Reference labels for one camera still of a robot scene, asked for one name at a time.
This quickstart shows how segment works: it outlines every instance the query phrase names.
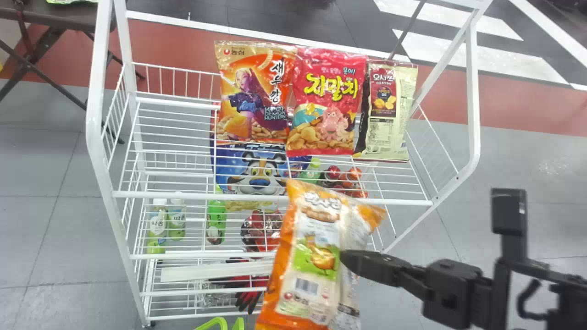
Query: orange snack bag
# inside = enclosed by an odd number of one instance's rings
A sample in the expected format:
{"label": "orange snack bag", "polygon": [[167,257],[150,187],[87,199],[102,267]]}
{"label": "orange snack bag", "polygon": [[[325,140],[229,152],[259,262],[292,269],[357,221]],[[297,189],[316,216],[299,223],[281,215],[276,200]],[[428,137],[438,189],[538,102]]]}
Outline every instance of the orange snack bag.
{"label": "orange snack bag", "polygon": [[222,76],[219,144],[285,143],[285,108],[296,47],[268,42],[214,42]]}
{"label": "orange snack bag", "polygon": [[343,194],[288,180],[289,207],[256,330],[360,328],[354,275],[340,251],[365,249],[385,215]]}

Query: blue cereal box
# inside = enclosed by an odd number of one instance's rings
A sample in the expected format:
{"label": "blue cereal box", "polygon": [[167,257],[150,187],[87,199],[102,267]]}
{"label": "blue cereal box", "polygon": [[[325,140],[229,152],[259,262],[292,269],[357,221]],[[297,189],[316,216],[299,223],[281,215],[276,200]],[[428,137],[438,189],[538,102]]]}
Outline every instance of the blue cereal box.
{"label": "blue cereal box", "polygon": [[[285,182],[308,167],[310,156],[290,157],[283,146],[273,144],[231,144],[216,149],[215,180],[225,194],[284,195]],[[256,210],[273,205],[270,201],[227,201],[228,211]]]}

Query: potato chip bag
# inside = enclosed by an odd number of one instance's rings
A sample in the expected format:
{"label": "potato chip bag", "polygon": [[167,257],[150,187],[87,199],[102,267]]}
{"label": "potato chip bag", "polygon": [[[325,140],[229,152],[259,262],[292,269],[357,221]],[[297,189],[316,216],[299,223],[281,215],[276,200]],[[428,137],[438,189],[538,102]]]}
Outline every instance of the potato chip bag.
{"label": "potato chip bag", "polygon": [[358,329],[353,275],[340,251],[365,249],[382,208],[288,180],[289,207],[256,330]]}
{"label": "potato chip bag", "polygon": [[245,41],[214,46],[222,76],[217,143],[285,143],[296,47]]}
{"label": "potato chip bag", "polygon": [[365,55],[298,48],[288,156],[353,154],[366,61]]}
{"label": "potato chip bag", "polygon": [[354,158],[408,161],[404,134],[414,102],[418,67],[370,60]]}

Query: anime woman illustration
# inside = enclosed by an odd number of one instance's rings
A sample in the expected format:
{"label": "anime woman illustration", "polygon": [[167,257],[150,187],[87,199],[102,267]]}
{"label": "anime woman illustration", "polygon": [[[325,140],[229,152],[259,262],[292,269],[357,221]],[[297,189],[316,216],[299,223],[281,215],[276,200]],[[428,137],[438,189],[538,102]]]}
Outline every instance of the anime woman illustration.
{"label": "anime woman illustration", "polygon": [[255,72],[248,68],[238,69],[235,74],[234,86],[240,92],[232,95],[222,95],[223,101],[229,101],[230,106],[236,108],[237,112],[246,117],[244,125],[247,126],[248,135],[251,135],[251,122],[256,116],[261,115],[265,106],[271,105],[269,95],[263,89]]}

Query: cartoon character illustration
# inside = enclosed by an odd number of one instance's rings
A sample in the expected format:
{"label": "cartoon character illustration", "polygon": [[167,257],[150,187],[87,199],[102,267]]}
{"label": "cartoon character illustration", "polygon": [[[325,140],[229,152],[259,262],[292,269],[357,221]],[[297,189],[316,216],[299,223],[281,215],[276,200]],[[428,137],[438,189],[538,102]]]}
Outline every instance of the cartoon character illustration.
{"label": "cartoon character illustration", "polygon": [[247,195],[275,195],[283,190],[285,179],[279,174],[278,165],[285,162],[284,154],[277,153],[268,159],[245,151],[242,160],[247,164],[246,169],[240,175],[228,178],[229,190]]}
{"label": "cartoon character illustration", "polygon": [[322,135],[322,139],[327,142],[346,139],[348,133],[354,127],[350,115],[347,113],[343,115],[334,107],[329,107],[322,112],[321,122],[316,126]]}
{"label": "cartoon character illustration", "polygon": [[317,268],[323,270],[326,275],[328,275],[327,270],[334,271],[336,260],[334,253],[328,248],[316,246],[316,234],[306,234],[304,238],[306,238],[306,246],[312,251],[310,262]]}
{"label": "cartoon character illustration", "polygon": [[244,121],[242,121],[242,118],[239,119],[238,117],[231,120],[237,120],[237,126],[246,127],[246,137],[250,137],[251,130],[249,128],[251,127],[252,119],[254,117],[262,118],[264,107],[271,105],[269,95],[261,86],[261,83],[259,83],[259,79],[255,72],[251,69],[238,69],[235,73],[235,82],[230,81],[224,76],[222,76],[222,78],[240,90],[240,92],[236,94],[222,95],[222,100],[229,101],[230,106],[236,108],[237,112],[245,117]]}

